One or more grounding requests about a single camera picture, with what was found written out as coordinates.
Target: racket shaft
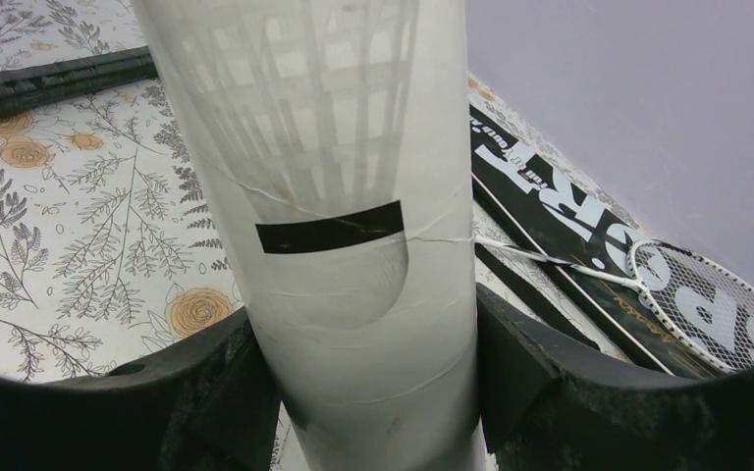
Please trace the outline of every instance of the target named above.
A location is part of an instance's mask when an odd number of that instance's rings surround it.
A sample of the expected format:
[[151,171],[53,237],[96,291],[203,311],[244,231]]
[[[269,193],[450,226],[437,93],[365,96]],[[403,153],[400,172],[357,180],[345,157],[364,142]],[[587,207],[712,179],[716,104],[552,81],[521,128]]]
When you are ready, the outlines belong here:
[[636,282],[635,280],[631,280],[628,278],[623,277],[617,277],[615,275],[611,275],[604,272],[599,272],[597,270],[590,269],[588,267],[582,266],[578,263],[573,263],[567,260],[564,260],[562,258],[552,257],[550,255],[543,255],[541,253],[537,252],[530,252],[527,250],[523,250],[520,248],[516,248],[512,245],[499,242],[497,240],[492,240],[490,238],[486,237],[479,237],[477,236],[475,238],[475,241],[477,243],[480,243],[481,245],[486,245],[488,247],[494,247],[498,248],[500,250],[504,250],[505,252],[514,253],[516,255],[521,255],[524,258],[528,258],[530,260],[533,260],[535,262],[539,263],[550,263],[552,265],[557,265],[560,267],[568,267],[571,270],[575,270],[583,275],[588,275],[589,277],[593,277],[599,280],[603,280],[605,282],[613,283],[615,285],[620,285],[622,287],[634,289],[637,291],[644,290],[645,288]]
[[0,120],[39,106],[157,77],[143,46],[0,72]]

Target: patterned surface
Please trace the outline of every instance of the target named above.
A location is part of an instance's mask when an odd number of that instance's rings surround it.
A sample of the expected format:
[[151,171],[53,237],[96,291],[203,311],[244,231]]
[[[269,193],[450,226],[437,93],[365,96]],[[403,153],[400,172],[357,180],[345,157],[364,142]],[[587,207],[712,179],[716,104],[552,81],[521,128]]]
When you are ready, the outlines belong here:
[[[0,70],[142,44],[126,0],[0,0]],[[473,104],[538,145],[569,178],[634,225],[489,89],[475,78],[469,85]],[[474,226],[478,234],[507,240],[477,206]],[[623,358],[533,263],[502,260],[606,352]],[[481,263],[476,276],[529,312]],[[102,374],[241,305],[157,81],[0,123],[0,376],[41,383]],[[299,462],[282,414],[273,469],[303,469]]]

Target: racket strings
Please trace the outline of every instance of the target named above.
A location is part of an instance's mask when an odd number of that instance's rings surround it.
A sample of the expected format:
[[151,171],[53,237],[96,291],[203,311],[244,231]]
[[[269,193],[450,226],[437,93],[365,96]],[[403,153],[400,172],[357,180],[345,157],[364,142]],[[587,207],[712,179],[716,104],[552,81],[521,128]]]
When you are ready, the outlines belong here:
[[666,244],[633,250],[647,304],[700,356],[721,369],[754,366],[754,288],[718,264]]

